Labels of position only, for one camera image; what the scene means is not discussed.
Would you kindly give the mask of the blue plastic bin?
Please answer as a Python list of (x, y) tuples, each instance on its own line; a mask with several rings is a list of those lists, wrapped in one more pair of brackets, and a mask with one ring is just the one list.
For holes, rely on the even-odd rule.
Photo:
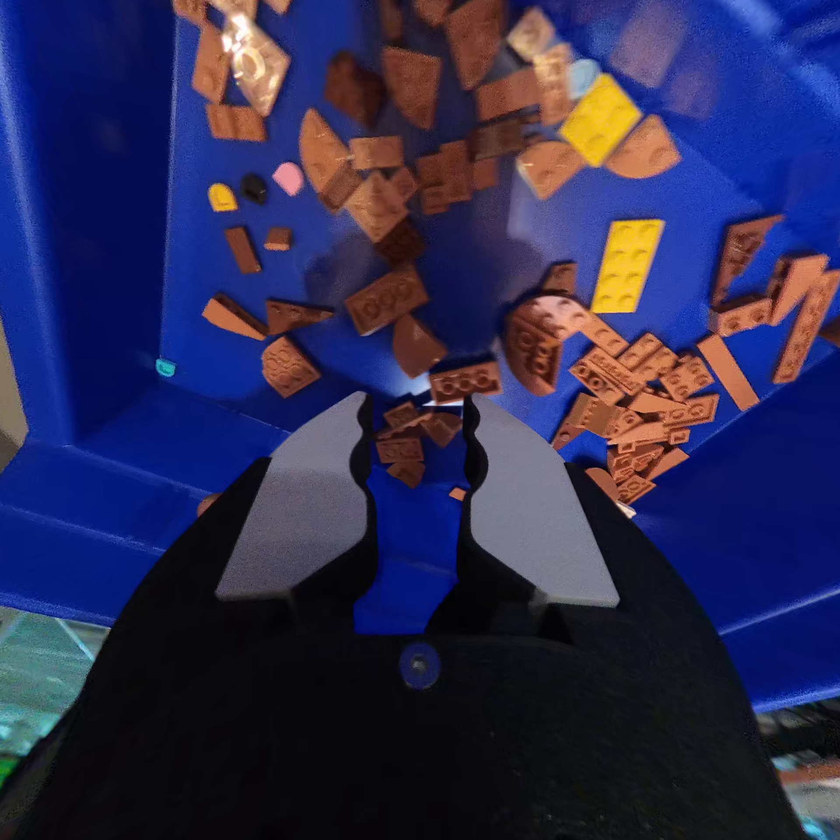
[[(828, 70), (838, 2), (764, 14)], [(187, 526), (294, 428), (185, 383), (162, 339), (170, 2), (2, 2), (2, 314), (28, 438), (2, 478), (2, 603), (112, 624)], [(177, 364), (170, 379), (154, 362)], [(838, 695), (838, 350), (720, 426), (635, 507), (758, 711)]]

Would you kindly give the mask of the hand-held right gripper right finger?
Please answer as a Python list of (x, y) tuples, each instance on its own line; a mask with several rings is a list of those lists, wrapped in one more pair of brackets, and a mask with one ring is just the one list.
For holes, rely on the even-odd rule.
[(464, 402), (466, 536), (549, 602), (616, 607), (620, 596), (563, 459), (486, 395)]

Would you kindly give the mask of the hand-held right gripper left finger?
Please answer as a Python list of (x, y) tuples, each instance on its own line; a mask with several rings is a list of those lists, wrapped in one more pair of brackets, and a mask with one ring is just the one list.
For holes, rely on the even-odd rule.
[(223, 602), (303, 592), (358, 574), (354, 602), (377, 567), (371, 397), (353, 392), (293, 432), (272, 454), (215, 594)]

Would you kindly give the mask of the pile of brown lego pieces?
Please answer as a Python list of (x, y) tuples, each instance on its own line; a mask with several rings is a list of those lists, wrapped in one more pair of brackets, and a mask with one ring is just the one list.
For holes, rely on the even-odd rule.
[[(502, 395), (636, 507), (838, 313), (838, 58), (773, 5), (173, 2), (162, 339), (185, 383), (277, 425), (285, 398), (288, 428), (333, 375), (378, 391), (370, 438), (409, 487), (413, 439), (459, 436), (442, 406)], [(579, 58), (644, 113), (600, 167), (559, 136)], [(637, 310), (591, 311), (611, 222), (643, 218), (665, 231)]]

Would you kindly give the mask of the dark brown lego tile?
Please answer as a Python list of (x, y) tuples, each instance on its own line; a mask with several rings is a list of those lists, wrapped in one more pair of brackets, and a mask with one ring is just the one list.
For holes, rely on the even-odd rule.
[(254, 275), (262, 271), (261, 263), (247, 227), (227, 227), (224, 230), (224, 236), (241, 274)]

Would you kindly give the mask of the yellow square lego plate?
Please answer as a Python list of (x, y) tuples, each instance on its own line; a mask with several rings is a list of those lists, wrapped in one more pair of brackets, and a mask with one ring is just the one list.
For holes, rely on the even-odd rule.
[(563, 121), (559, 136), (590, 167), (600, 167), (643, 117), (613, 76), (603, 72)]

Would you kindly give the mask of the small light blue lego piece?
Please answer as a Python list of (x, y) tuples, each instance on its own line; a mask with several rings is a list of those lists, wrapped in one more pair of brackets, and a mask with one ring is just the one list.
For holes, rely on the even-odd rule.
[(594, 59), (579, 58), (572, 61), (568, 69), (570, 99), (579, 101), (601, 75), (601, 66)]

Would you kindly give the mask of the yellow long lego plate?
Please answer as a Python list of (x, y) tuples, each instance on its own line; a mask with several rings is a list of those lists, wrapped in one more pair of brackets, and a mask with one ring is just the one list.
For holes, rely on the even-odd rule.
[(611, 222), (590, 310), (634, 313), (643, 295), (665, 220), (619, 219)]

